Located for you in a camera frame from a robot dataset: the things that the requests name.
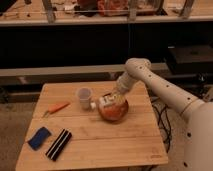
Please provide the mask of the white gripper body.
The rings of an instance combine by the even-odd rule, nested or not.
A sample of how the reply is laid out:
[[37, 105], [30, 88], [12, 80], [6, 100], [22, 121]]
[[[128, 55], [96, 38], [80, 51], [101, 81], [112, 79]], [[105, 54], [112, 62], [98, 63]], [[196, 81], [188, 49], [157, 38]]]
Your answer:
[[131, 79], [129, 76], [122, 75], [116, 81], [115, 90], [120, 94], [128, 93], [132, 88]]

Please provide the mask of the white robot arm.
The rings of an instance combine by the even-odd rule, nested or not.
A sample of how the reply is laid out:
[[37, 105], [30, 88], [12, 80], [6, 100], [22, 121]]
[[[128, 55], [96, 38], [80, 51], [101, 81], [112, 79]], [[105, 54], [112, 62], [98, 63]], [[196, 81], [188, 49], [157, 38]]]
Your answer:
[[137, 81], [146, 84], [187, 123], [183, 171], [213, 171], [213, 102], [205, 102], [151, 71], [146, 58], [130, 58], [117, 79], [116, 90], [131, 91]]

